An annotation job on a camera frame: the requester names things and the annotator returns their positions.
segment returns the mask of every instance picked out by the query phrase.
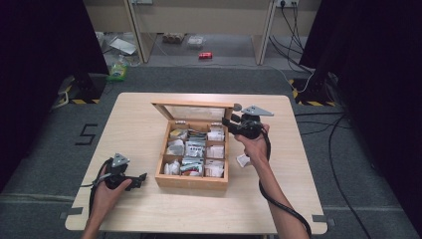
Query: wooden box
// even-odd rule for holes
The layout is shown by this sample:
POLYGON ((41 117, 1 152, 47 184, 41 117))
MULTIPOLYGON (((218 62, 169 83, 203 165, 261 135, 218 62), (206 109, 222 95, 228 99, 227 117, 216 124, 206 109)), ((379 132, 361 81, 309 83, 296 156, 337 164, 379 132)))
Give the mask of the wooden box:
POLYGON ((153 101, 152 104, 158 109, 159 112, 161 112, 168 119, 168 124, 165 130, 163 144, 155 172, 155 180, 158 186, 226 190, 229 182, 229 132, 227 128, 222 125, 221 118, 230 118, 233 112, 234 104, 166 100, 153 101), (182 167, 180 167, 180 171, 178 173, 175 172, 175 174, 168 174, 168 168, 174 168, 171 165, 177 164, 177 162, 182 165, 182 160, 186 161, 185 157, 189 157, 189 155, 186 155, 186 141, 190 140, 189 138, 182 137, 181 139, 185 146, 185 150, 183 151, 182 155, 173 155, 167 151, 168 144, 170 142, 174 143, 175 140, 178 140, 179 143, 181 142, 180 138, 174 137, 175 131, 180 132, 193 129, 195 131, 209 132, 210 128, 215 130, 216 127, 218 129, 220 129, 219 127, 221 127, 221 130, 224 131, 224 139, 210 140, 210 138, 215 138, 209 137, 207 135, 206 139, 201 142, 204 143, 205 147, 203 148, 204 151, 202 173, 195 172, 200 173, 199 176, 185 175, 186 172, 181 172, 182 167), (210 157, 210 153, 208 153, 207 150, 207 148, 210 146, 219 147, 220 152, 221 147, 224 146, 224 153, 219 153, 218 158, 210 157), (210 169, 205 168, 205 164, 216 162, 218 164, 224 164, 224 171, 222 173, 222 176, 206 176, 205 171, 208 170, 207 172, 209 172, 210 169))

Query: gray floor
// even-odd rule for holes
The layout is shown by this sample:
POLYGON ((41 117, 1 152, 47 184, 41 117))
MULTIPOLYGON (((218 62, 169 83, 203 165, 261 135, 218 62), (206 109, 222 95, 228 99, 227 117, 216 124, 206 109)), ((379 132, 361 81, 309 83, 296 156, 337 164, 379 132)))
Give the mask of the gray floor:
MULTIPOLYGON (((201 36, 206 40, 201 51, 213 52, 212 60, 198 60, 199 51, 189 49, 186 41, 181 45, 170 45, 162 44, 158 38, 149 63, 137 66, 136 70, 142 73, 155 67, 168 67, 165 72, 167 75, 177 74, 178 69, 186 67, 218 68, 219 71, 233 68, 251 71, 269 70, 257 72, 255 78, 260 80, 262 76, 263 83, 283 79, 281 85, 284 89, 281 94, 290 97, 289 85, 285 80, 297 76, 298 73, 292 71, 286 59, 281 57, 273 46, 269 45, 267 49, 264 66, 256 66, 249 37, 201 36)), ((285 45, 290 43, 286 38, 279 40, 285 45)), ((111 65, 118 59, 117 55, 117 50, 107 52, 105 54, 107 63, 111 65)), ((197 74, 195 77, 200 78, 203 72, 205 71, 198 69, 192 71, 192 74, 197 74)), ((69 105, 48 116, 34 144, 32 154, 22 161, 1 194, 0 238, 80 237, 80 232, 71 232, 65 228, 62 212, 72 207, 72 201, 89 164, 90 155, 94 153, 106 125, 106 116, 111 111, 112 102, 120 91, 135 91, 134 86, 138 86, 136 84, 126 82, 120 85, 107 85, 102 96, 106 107, 69 105), (75 150, 75 141, 83 140, 80 138, 80 125, 87 122, 98 124, 91 127, 88 132, 95 134, 96 137, 92 145, 78 147, 78 150, 75 150), (66 160, 59 160, 57 152, 65 155, 66 160)), ((247 87, 250 91, 258 88, 247 87)), ((343 103, 338 100, 336 94, 333 94, 333 97, 337 101, 334 108, 298 106, 294 101, 292 106, 295 114, 342 112, 343 103)), ((328 157, 328 139, 332 126, 325 131, 308 134, 325 128, 325 124, 320 123, 333 123, 338 117, 338 115, 297 116, 316 189, 329 221, 328 231, 315 238, 365 238, 362 228, 339 193, 333 179, 328 157)), ((350 128, 352 125, 348 120, 344 120, 340 126, 336 129, 331 142, 333 166, 346 198, 371 237, 419 238, 384 178, 371 167, 370 157, 365 153, 356 131, 350 128)), ((107 233, 99 236, 102 237, 139 238, 140 235, 107 233)))

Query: wooden table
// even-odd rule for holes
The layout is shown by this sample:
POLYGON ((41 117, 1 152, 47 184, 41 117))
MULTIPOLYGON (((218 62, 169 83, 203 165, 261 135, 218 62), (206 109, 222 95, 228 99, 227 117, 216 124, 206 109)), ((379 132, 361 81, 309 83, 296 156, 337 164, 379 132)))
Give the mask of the wooden table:
MULTIPOLYGON (((236 156, 243 145, 230 135, 229 186, 227 191, 160 188, 154 179, 167 119, 150 103, 157 99, 251 105, 275 114, 262 117, 268 123, 272 144, 271 167, 287 197, 311 225, 314 234, 326 231, 326 223, 313 222, 323 215, 314 179, 292 111, 284 96, 206 94, 121 94, 81 183, 90 184, 103 162, 116 152, 130 159, 126 175, 148 173, 140 188, 125 192, 101 230, 119 232, 276 234, 267 201, 258 187, 253 166, 242 168, 236 156)), ((88 219, 90 189, 82 187, 73 207, 83 213, 69 215, 69 230, 84 230, 88 219)))

